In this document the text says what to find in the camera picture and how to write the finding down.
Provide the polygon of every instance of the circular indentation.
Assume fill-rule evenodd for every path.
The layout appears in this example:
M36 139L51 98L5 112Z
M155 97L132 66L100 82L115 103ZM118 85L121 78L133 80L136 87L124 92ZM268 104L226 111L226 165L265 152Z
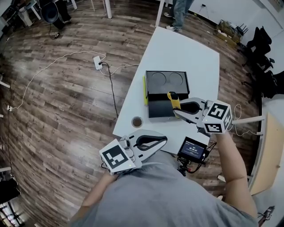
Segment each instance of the circular indentation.
M180 74L178 73L172 73L170 75L170 83L175 86L180 86L183 82L183 79Z
M132 118L131 124L132 124L133 127L139 128L143 125L143 120L142 120L141 117L136 116L136 117Z
M162 86L166 83L166 77L163 73L154 73L152 75L152 81L154 84Z

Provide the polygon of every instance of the white cable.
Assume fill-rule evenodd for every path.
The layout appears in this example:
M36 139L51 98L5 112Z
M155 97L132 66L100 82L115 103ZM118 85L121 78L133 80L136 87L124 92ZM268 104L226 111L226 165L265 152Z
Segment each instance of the white cable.
M234 121L236 120L236 107L237 106L240 106L240 110L241 110L241 105L240 104L236 104L235 108L234 108Z
M122 68L122 67L130 67L130 66L138 66L139 64L134 64L134 65L129 65L129 66L120 66L120 67L118 67L117 69L119 69L119 68ZM100 72L101 72L101 74L103 74L103 75L105 75L105 76L112 76L113 74L115 74L115 72L117 71L117 69L112 73L112 74L104 74L101 70L100 70Z
M236 120L236 107L237 107L237 106L240 106L240 111L241 111L241 105L240 105L240 104L236 104L236 105L235 105L235 108L234 108L234 115L235 115L235 116L234 116L234 121ZM232 127L231 127L228 131L230 131L230 130L233 128L233 126L235 126L236 134L237 134L238 136L240 136L240 137L243 136L243 135L246 134L246 133L249 133L249 132L250 132L251 134L254 134L254 135L257 136L257 134L253 133L251 130L249 130L249 131L247 131L247 132L245 132L245 133L239 135L238 132L237 132L237 127L236 127L236 125L233 125L233 124L232 124Z
M195 17L197 17L203 24L205 24L198 16L195 16ZM213 27L210 27L209 25L207 25L207 24L205 24L207 27L209 27L209 28L211 28L211 29L213 29L213 30L216 30L217 31L217 29L215 29L215 28L213 28Z
M28 83L28 86L30 85L30 83L32 82L32 80L33 80L39 73L41 73L43 70L47 69L49 66L51 66L53 63L55 63L55 62L58 61L59 59L64 58L64 57L67 56L67 55L80 54L80 53L95 53L95 54L103 55L104 57L103 57L103 59L102 59L101 61L103 61L103 60L105 59L105 57L106 57L106 55L104 55L104 54L102 54L102 53L95 52L95 51L79 51L79 52L73 52L73 53L71 53L71 54L65 54L64 56L62 56L62 57L60 57L60 58L57 58L54 62L52 62L51 64L49 64L47 67L45 67L45 68L41 69L40 71L38 71L38 72L32 77L31 81ZM27 92L28 86L26 87L26 90L25 90L25 92L24 92L21 105L19 105L18 107L11 107L11 108L10 108L11 110L12 110L12 109L18 109L18 108L20 108L20 107L22 106L22 104L24 103L24 97L25 97L25 94L26 94L26 92Z

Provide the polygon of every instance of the yellow object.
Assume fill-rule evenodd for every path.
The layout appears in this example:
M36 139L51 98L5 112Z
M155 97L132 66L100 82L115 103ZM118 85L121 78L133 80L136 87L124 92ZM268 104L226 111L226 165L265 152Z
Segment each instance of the yellow object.
M167 96L168 96L170 102L172 103L173 109L181 109L181 104L179 102L178 95L174 91L169 91L167 93Z
M144 104L148 105L148 98L146 97L146 82L145 82L145 76L143 76L143 88L144 88Z

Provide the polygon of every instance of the power strip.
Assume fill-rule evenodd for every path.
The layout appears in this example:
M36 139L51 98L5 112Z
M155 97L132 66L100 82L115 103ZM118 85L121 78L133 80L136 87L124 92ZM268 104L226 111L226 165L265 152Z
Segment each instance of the power strip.
M103 68L103 65L99 64L101 62L101 59L99 58L99 56L94 57L93 60L95 63L96 70L100 70Z

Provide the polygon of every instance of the hand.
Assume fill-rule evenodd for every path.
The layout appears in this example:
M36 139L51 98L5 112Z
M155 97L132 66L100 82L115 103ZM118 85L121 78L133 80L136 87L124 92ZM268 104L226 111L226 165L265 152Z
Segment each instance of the hand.
M102 180L103 182L105 182L107 185L109 185L109 184L111 184L112 182L116 181L117 178L118 178L118 176L119 176L118 174L116 174L116 175L111 175L111 174L109 174L108 170L105 170L105 172L104 172L104 174L103 174L101 180Z

